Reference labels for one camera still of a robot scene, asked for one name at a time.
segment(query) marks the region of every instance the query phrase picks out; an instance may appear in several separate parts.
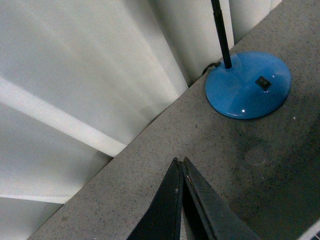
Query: white vertical blind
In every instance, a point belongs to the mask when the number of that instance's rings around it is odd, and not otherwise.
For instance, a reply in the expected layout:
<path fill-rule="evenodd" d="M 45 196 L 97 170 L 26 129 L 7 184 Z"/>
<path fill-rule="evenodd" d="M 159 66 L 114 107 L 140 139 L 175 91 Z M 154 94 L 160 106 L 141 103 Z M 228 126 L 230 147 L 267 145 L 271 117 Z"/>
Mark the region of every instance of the white vertical blind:
<path fill-rule="evenodd" d="M 0 197 L 0 239 L 26 240 L 61 206 Z"/>
<path fill-rule="evenodd" d="M 229 0 L 234 42 L 242 39 L 282 0 Z"/>
<path fill-rule="evenodd" d="M 0 0 L 0 36 L 6 240 L 26 239 L 222 56 L 209 0 Z"/>

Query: gray countertop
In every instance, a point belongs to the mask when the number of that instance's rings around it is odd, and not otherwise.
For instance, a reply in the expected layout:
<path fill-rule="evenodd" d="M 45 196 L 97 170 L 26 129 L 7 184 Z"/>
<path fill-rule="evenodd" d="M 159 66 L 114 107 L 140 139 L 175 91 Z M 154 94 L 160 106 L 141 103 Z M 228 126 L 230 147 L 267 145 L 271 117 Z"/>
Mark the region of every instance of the gray countertop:
<path fill-rule="evenodd" d="M 288 65 L 282 107 L 254 120 L 222 116 L 206 99 L 205 74 L 29 239 L 126 239 L 172 159 L 185 156 L 250 223 L 320 153 L 319 13 L 319 0 L 284 0 L 231 50 L 268 52 Z"/>

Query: black cable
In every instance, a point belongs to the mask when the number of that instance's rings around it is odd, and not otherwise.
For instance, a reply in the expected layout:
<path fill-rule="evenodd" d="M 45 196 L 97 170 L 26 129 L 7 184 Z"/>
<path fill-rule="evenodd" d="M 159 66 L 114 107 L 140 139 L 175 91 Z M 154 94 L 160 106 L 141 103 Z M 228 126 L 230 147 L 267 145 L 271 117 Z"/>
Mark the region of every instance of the black cable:
<path fill-rule="evenodd" d="M 215 67 L 217 68 L 217 67 L 220 66 L 220 64 L 221 64 L 221 62 L 213 62 L 213 63 L 210 63 L 210 64 L 209 64 L 208 66 L 206 66 L 206 68 L 203 70 L 201 76 L 206 73 L 206 71 L 208 70 L 208 68 L 211 68 L 211 67 L 213 67 L 213 66 L 215 66 Z"/>

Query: black switch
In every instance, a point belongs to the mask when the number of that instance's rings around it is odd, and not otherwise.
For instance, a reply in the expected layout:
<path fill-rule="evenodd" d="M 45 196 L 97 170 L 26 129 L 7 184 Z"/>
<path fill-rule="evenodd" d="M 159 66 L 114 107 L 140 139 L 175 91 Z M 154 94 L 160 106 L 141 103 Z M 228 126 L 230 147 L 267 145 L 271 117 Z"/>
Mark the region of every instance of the black switch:
<path fill-rule="evenodd" d="M 265 79 L 263 76 L 260 76 L 257 81 L 255 81 L 263 90 L 267 90 L 271 86 L 271 82 Z"/>

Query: lamp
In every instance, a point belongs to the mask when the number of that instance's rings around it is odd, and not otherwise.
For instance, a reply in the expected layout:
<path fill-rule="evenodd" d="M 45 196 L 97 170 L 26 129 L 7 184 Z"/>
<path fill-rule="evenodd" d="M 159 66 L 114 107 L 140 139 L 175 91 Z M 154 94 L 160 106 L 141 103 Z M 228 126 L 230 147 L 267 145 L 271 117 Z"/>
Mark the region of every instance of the lamp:
<path fill-rule="evenodd" d="M 276 110 L 286 100 L 291 74 L 278 57 L 258 51 L 230 56 L 219 0 L 211 0 L 223 61 L 205 83 L 206 97 L 222 115 L 254 119 Z"/>

